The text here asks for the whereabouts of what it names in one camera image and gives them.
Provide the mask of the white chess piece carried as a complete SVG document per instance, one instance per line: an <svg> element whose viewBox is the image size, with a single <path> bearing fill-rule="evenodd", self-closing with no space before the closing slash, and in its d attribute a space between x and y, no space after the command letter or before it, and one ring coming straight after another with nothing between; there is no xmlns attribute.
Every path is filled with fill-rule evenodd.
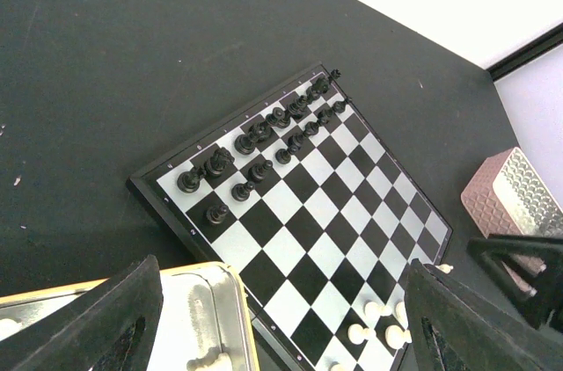
<svg viewBox="0 0 563 371"><path fill-rule="evenodd" d="M449 274L453 270L453 266L448 264L441 264L438 265L436 268L446 274Z"/></svg>

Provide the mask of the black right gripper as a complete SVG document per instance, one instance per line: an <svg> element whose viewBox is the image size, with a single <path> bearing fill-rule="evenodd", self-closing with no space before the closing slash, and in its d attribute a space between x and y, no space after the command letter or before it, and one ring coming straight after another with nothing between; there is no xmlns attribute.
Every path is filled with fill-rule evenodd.
<svg viewBox="0 0 563 371"><path fill-rule="evenodd" d="M534 329L562 329L562 240L492 235L469 241L473 260Z"/></svg>

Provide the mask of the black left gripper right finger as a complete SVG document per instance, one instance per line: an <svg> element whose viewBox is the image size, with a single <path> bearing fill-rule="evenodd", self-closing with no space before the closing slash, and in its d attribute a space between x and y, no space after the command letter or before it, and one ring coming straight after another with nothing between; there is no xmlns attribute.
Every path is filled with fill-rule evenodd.
<svg viewBox="0 0 563 371"><path fill-rule="evenodd" d="M420 370L561 370L562 344L418 259L406 314Z"/></svg>

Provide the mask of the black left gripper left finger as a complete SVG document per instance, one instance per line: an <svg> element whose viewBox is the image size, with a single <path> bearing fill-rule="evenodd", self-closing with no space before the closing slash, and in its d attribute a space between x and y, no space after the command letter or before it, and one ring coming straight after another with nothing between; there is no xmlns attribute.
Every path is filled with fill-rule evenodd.
<svg viewBox="0 0 563 371"><path fill-rule="evenodd" d="M164 302L149 255L1 342L2 370L145 370Z"/></svg>

